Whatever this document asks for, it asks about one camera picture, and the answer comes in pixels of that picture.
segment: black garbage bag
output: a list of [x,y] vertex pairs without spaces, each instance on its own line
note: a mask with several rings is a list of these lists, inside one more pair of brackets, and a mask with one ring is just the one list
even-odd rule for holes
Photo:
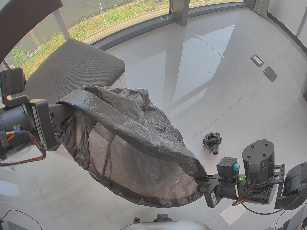
[[77,109],[57,127],[60,141],[114,194],[160,208],[202,197],[194,178],[207,176],[204,167],[146,90],[83,86],[58,103]]
[[220,144],[222,142],[222,138],[220,136],[220,133],[218,132],[210,132],[205,136],[203,139],[203,147],[206,149],[206,151],[217,155],[219,154],[218,149],[220,147]]

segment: tiled floor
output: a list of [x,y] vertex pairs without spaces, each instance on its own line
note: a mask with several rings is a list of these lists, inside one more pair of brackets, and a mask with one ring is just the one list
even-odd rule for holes
[[[259,139],[274,143],[275,161],[285,163],[287,171],[307,160],[307,103],[302,97],[307,56],[270,19],[245,8],[212,13],[189,19],[186,27],[156,29],[108,52],[125,61],[128,87],[148,90],[207,173],[216,174],[222,157],[237,157],[242,164],[243,149]],[[251,61],[254,54],[264,61],[262,67]],[[267,66],[277,74],[274,82],[263,74]],[[210,131],[221,133],[219,155],[202,148]],[[0,169],[0,183],[0,216],[19,209],[42,222],[43,230],[119,230],[136,216],[152,221],[157,213],[201,221],[212,230],[262,230],[274,227],[280,214],[245,212],[229,226],[220,215],[231,204],[228,199],[214,209],[204,198],[172,209],[134,205],[55,153],[44,161],[16,166],[15,171]],[[274,211],[273,203],[249,207]],[[284,213],[283,219],[295,212]],[[6,220],[39,229],[20,213],[11,212]]]

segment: robotic arm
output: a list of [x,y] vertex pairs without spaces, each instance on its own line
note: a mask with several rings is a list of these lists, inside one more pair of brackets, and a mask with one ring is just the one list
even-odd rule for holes
[[[65,104],[48,105],[45,99],[30,100],[26,95],[9,100],[8,96],[25,89],[21,68],[2,71],[0,81],[5,106],[0,109],[0,160],[32,145],[42,152],[35,159],[44,159],[47,151],[55,151],[60,145],[54,127],[75,109]],[[285,164],[275,165],[274,145],[267,140],[247,146],[242,157],[245,174],[239,174],[236,158],[223,158],[216,166],[218,174],[195,179],[208,207],[214,208],[222,198],[235,200],[233,205],[243,202],[268,205],[277,186],[275,209],[292,210],[307,199],[307,162],[293,167],[285,176]],[[17,163],[4,162],[0,167]]]

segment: chair seat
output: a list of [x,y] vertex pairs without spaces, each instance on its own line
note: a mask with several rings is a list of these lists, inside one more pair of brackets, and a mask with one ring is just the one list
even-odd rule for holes
[[111,86],[125,72],[121,59],[94,46],[69,39],[31,74],[19,95],[55,104],[83,85]]

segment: chair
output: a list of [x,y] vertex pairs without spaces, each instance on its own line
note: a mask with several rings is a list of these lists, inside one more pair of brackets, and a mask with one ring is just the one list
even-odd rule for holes
[[62,6],[61,0],[10,0],[0,10],[0,62],[51,13],[66,40],[32,73],[19,95],[55,104],[83,84],[111,86],[119,79],[126,87],[125,63],[94,46],[71,39],[59,12]]

